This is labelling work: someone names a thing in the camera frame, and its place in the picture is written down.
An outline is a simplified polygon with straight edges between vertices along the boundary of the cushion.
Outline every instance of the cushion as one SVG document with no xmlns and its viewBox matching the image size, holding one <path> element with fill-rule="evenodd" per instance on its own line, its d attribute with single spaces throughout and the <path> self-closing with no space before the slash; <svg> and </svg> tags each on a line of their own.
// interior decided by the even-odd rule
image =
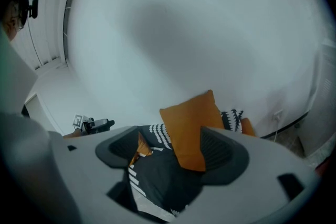
<svg viewBox="0 0 336 224">
<path fill-rule="evenodd" d="M 150 147 L 167 148 L 172 150 L 172 142 L 164 124 L 139 126 L 139 131 Z"/>
<path fill-rule="evenodd" d="M 242 133 L 242 110 L 231 109 L 221 112 L 224 129 L 237 133 Z"/>
<path fill-rule="evenodd" d="M 244 118 L 241 120 L 241 128 L 243 129 L 243 134 L 247 134 L 247 135 L 250 135 L 250 136 L 254 136 L 254 137 L 257 137 L 254 130 L 253 130 L 253 127 L 251 125 L 251 122 L 248 118 Z"/>
<path fill-rule="evenodd" d="M 130 162 L 130 165 L 132 165 L 139 157 L 139 154 L 143 154 L 146 156 L 152 155 L 151 148 L 147 145 L 146 140 L 143 138 L 141 133 L 139 132 L 139 140 L 138 140 L 138 149 L 136 150 L 136 153 L 133 157 L 133 159 Z"/>
<path fill-rule="evenodd" d="M 170 108 L 160 109 L 178 163 L 182 168 L 205 171 L 200 150 L 201 126 L 224 128 L 212 90 Z"/>
<path fill-rule="evenodd" d="M 165 148 L 140 157 L 128 171 L 134 189 L 174 215 L 183 211 L 202 190 L 203 173 L 183 169 L 174 151 Z"/>
</svg>

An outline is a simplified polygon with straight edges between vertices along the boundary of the orange pillow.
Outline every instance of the orange pillow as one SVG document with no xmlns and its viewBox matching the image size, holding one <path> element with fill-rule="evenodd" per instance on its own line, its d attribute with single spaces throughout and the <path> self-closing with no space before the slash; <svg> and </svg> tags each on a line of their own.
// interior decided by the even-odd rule
<svg viewBox="0 0 336 224">
<path fill-rule="evenodd" d="M 146 155 L 146 156 L 152 155 L 151 148 L 148 146 L 145 138 L 143 138 L 140 132 L 139 132 L 139 140 L 138 140 L 138 149 L 136 150 L 136 153 L 133 159 L 131 160 L 130 166 L 138 159 L 139 153 Z"/>
<path fill-rule="evenodd" d="M 201 126 L 224 128 L 212 90 L 179 105 L 160 109 L 160 114 L 180 166 L 205 171 L 199 146 Z"/>
<path fill-rule="evenodd" d="M 241 121 L 241 129 L 242 129 L 242 132 L 243 134 L 246 134 L 246 135 L 250 135 L 250 136 L 254 136 L 254 137 L 257 137 L 254 130 L 253 130 L 253 127 L 251 125 L 251 122 L 248 118 L 244 118 L 242 119 Z"/>
</svg>

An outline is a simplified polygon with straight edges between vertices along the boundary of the black and white patterned pillow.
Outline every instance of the black and white patterned pillow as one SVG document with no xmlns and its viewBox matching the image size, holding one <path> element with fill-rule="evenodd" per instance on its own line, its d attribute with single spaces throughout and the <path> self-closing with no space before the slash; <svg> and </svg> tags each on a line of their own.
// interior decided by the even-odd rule
<svg viewBox="0 0 336 224">
<path fill-rule="evenodd" d="M 224 129 L 237 133 L 242 133 L 242 114 L 243 110 L 231 109 L 230 111 L 221 112 Z"/>
<path fill-rule="evenodd" d="M 164 124 L 139 126 L 139 131 L 149 147 L 173 149 L 172 142 Z"/>
</svg>

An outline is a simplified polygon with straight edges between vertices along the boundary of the wall outlet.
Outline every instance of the wall outlet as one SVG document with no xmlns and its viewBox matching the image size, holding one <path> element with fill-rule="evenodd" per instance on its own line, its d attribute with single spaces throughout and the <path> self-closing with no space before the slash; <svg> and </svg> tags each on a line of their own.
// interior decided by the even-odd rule
<svg viewBox="0 0 336 224">
<path fill-rule="evenodd" d="M 275 112 L 275 113 L 273 114 L 273 116 L 272 116 L 272 120 L 273 120 L 273 121 L 277 121 L 277 120 L 280 121 L 281 118 L 282 118 L 282 109 L 279 110 L 279 111 L 277 111 L 277 112 Z"/>
</svg>

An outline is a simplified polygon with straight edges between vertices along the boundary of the white wall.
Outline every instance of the white wall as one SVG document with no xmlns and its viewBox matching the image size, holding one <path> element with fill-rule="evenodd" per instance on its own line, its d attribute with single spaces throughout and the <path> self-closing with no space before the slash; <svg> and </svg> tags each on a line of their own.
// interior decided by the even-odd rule
<svg viewBox="0 0 336 224">
<path fill-rule="evenodd" d="M 212 89 L 257 134 L 302 116 L 323 33 L 314 0 L 73 0 L 74 72 L 115 120 L 161 122 L 159 109 Z"/>
<path fill-rule="evenodd" d="M 37 94 L 44 112 L 62 135 L 72 133 L 75 114 L 94 119 L 106 118 L 69 67 L 61 67 L 40 77 L 29 96 Z"/>
<path fill-rule="evenodd" d="M 45 130 L 56 132 L 55 127 L 50 122 L 50 119 L 48 118 L 45 109 L 42 107 L 37 95 L 26 103 L 26 109 L 29 113 L 29 117 L 41 124 Z"/>
</svg>

